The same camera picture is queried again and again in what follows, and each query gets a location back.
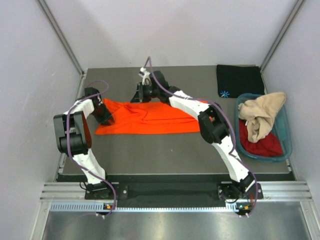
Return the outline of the orange t shirt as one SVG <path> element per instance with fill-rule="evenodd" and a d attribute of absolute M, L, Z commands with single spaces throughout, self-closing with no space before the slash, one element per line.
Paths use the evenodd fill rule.
<path fill-rule="evenodd" d="M 180 109 L 161 102 L 130 103 L 105 98 L 103 103 L 114 122 L 100 124 L 96 135 L 164 135 L 199 133 L 197 119 Z"/>

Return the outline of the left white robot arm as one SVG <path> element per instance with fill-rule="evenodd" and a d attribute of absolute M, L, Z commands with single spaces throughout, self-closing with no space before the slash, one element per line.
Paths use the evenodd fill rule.
<path fill-rule="evenodd" d="M 65 113 L 53 117 L 57 148 L 77 164 L 87 181 L 80 183 L 88 200 L 116 198 L 108 174 L 98 163 L 92 151 L 92 136 L 87 123 L 92 115 L 97 123 L 110 126 L 114 123 L 112 113 L 103 103 L 101 93 L 94 87 L 84 89 L 84 96 L 77 99 Z"/>

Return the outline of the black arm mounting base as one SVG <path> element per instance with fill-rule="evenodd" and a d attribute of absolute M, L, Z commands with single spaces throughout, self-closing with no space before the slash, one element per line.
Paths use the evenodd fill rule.
<path fill-rule="evenodd" d="M 241 196 L 228 174 L 110 174 L 119 207 L 221 207 Z"/>

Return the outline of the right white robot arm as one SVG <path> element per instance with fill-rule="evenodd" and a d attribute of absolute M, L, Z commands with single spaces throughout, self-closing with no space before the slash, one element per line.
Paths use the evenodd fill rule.
<path fill-rule="evenodd" d="M 216 103 L 193 98 L 176 86 L 170 86 L 159 71 L 149 72 L 145 67 L 139 70 L 142 78 L 137 84 L 132 103 L 148 103 L 157 98 L 172 108 L 179 109 L 198 121 L 200 135 L 219 153 L 229 177 L 232 180 L 233 192 L 239 198 L 245 198 L 255 190 L 258 196 L 256 176 L 240 160 L 235 149 L 235 132 L 225 113 Z"/>

